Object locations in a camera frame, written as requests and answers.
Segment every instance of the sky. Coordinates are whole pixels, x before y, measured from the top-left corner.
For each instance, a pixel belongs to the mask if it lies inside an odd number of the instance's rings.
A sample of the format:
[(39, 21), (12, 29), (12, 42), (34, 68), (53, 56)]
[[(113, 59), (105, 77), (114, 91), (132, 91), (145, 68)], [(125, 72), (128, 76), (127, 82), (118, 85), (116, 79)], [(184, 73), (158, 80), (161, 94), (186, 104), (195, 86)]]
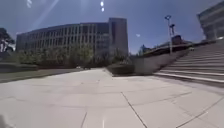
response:
[(154, 47), (169, 40), (166, 15), (172, 15), (176, 34), (184, 40), (204, 39), (197, 14), (222, 0), (1, 0), (0, 27), (16, 34), (62, 24), (107, 22), (126, 18), (129, 51)]

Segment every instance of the paved ground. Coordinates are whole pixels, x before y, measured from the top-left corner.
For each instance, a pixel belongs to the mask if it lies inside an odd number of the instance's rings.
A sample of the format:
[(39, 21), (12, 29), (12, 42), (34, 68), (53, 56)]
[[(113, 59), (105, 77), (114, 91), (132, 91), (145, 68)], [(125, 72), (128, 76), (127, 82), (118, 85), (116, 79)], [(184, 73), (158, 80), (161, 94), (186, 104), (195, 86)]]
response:
[(188, 84), (103, 69), (2, 83), (0, 127), (223, 128), (223, 95)]

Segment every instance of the street lamp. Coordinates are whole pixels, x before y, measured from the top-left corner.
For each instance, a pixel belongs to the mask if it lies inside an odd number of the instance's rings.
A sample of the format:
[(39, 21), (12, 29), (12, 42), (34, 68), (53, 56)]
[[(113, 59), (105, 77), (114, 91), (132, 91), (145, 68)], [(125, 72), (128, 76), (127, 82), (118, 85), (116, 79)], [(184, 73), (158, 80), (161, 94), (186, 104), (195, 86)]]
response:
[(173, 46), (172, 46), (172, 36), (171, 36), (171, 30), (170, 30), (170, 19), (171, 19), (171, 15), (167, 15), (165, 17), (165, 19), (168, 21), (168, 29), (169, 29), (169, 36), (170, 36), (170, 54), (172, 54), (173, 52)]

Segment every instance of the large building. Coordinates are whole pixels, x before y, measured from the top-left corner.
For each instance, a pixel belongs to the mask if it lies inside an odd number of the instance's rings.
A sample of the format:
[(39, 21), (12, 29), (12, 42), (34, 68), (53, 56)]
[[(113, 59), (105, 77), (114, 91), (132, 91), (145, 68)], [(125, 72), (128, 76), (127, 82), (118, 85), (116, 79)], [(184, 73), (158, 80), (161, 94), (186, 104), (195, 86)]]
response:
[(224, 1), (198, 14), (207, 40), (224, 37)]
[(127, 20), (110, 18), (102, 23), (68, 24), (17, 35), (16, 51), (38, 51), (62, 47), (69, 53), (73, 46), (88, 45), (94, 55), (113, 54), (118, 49), (128, 54)]

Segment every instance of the building facade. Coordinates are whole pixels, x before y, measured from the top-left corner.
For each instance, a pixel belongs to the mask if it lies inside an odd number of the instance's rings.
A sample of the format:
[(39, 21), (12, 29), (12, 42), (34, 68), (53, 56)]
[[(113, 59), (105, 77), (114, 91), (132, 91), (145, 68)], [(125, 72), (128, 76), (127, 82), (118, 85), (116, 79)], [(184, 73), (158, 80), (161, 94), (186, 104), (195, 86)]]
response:
[(88, 46), (94, 55), (113, 54), (119, 49), (128, 54), (127, 20), (110, 18), (103, 23), (68, 24), (34, 30), (17, 35), (16, 51), (32, 51), (62, 47), (69, 54), (75, 47)]
[(207, 40), (224, 37), (224, 1), (198, 14)]

